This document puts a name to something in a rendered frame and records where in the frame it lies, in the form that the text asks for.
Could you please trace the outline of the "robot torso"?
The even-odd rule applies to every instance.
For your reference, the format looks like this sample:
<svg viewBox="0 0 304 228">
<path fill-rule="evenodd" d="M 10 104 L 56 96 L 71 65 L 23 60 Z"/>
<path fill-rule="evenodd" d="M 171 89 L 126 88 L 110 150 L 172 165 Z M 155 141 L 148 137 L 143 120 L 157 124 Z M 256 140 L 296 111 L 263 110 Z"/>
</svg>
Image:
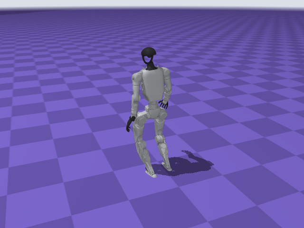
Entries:
<svg viewBox="0 0 304 228">
<path fill-rule="evenodd" d="M 147 67 L 146 67 L 147 68 Z M 142 69 L 142 79 L 140 81 L 142 94 L 149 102 L 145 106 L 148 113 L 147 119 L 155 119 L 160 116 L 161 108 L 157 100 L 161 100 L 164 93 L 164 73 L 163 69 L 157 65 L 155 70 Z"/>
</svg>

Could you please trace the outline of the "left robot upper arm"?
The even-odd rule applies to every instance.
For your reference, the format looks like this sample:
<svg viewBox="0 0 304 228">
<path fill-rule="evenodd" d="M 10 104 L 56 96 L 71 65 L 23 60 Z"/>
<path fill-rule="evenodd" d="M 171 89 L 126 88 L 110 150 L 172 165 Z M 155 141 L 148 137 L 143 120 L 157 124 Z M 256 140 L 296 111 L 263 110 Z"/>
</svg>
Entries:
<svg viewBox="0 0 304 228">
<path fill-rule="evenodd" d="M 133 101 L 139 102 L 141 100 L 141 96 L 139 94 L 140 91 L 140 81 L 142 79 L 142 71 L 134 73 L 132 75 L 132 85 L 133 85 Z"/>
</svg>

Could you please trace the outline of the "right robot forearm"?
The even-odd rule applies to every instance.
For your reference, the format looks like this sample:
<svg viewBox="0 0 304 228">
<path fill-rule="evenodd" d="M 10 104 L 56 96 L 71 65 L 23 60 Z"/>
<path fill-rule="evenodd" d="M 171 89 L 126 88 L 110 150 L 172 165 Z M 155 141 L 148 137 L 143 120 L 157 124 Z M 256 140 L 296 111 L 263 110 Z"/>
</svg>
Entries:
<svg viewBox="0 0 304 228">
<path fill-rule="evenodd" d="M 169 100 L 169 98 L 170 98 L 170 95 L 171 95 L 171 93 L 172 93 L 172 90 L 171 91 L 169 91 L 169 92 L 164 92 L 164 98 L 163 98 L 163 104 L 167 104 L 167 102 L 168 102 L 168 100 Z"/>
</svg>

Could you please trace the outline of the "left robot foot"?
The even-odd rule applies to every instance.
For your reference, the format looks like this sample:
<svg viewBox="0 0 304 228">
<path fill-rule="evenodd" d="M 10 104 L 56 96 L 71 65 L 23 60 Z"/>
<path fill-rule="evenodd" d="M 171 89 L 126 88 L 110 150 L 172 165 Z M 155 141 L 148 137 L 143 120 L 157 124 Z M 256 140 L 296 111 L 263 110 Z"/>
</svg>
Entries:
<svg viewBox="0 0 304 228">
<path fill-rule="evenodd" d="M 145 171 L 148 175 L 150 175 L 149 174 L 149 172 L 148 172 L 148 170 L 147 171 Z M 151 175 L 150 175 L 151 176 Z M 153 178 L 156 178 L 157 177 L 157 175 L 156 174 L 154 174 L 153 172 L 152 172 L 152 176 L 151 177 L 153 177 Z"/>
</svg>

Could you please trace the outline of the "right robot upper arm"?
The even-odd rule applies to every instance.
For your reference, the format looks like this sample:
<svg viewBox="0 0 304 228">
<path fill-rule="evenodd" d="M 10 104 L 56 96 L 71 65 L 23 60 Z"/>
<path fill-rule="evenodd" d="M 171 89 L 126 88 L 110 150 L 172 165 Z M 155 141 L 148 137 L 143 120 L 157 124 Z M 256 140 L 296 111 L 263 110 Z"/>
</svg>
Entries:
<svg viewBox="0 0 304 228">
<path fill-rule="evenodd" d="M 167 93 L 169 91 L 172 90 L 172 86 L 171 86 L 171 77 L 170 77 L 170 70 L 165 68 L 165 67 L 161 67 L 163 69 L 163 73 L 164 73 L 164 82 L 166 84 L 166 86 L 164 86 L 164 91 Z"/>
</svg>

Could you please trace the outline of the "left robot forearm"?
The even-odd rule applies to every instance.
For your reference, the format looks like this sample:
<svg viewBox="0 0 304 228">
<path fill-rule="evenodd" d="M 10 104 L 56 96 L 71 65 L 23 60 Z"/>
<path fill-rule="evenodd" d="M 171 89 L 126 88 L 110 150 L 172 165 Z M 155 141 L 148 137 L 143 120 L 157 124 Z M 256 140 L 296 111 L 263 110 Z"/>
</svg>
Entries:
<svg viewBox="0 0 304 228">
<path fill-rule="evenodd" d="M 135 118 L 137 119 L 137 113 L 138 113 L 139 103 L 133 101 L 133 95 L 132 95 L 132 104 L 131 104 L 131 106 L 132 106 L 132 108 L 131 108 L 131 117 L 135 116 Z"/>
</svg>

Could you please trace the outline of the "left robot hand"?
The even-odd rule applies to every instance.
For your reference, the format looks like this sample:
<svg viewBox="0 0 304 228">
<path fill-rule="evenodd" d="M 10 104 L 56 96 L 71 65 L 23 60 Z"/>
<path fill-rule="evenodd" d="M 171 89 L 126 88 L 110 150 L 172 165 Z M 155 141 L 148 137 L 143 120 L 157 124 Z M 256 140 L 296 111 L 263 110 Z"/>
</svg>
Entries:
<svg viewBox="0 0 304 228">
<path fill-rule="evenodd" d="M 127 130 L 128 132 L 129 132 L 129 130 L 130 130 L 130 129 L 129 129 L 129 128 L 130 128 L 129 125 L 130 125 L 131 122 L 134 121 L 135 119 L 136 119 L 135 116 L 132 116 L 132 117 L 130 116 L 130 117 L 129 117 L 129 120 L 128 120 L 127 126 L 126 126 L 126 130 Z"/>
</svg>

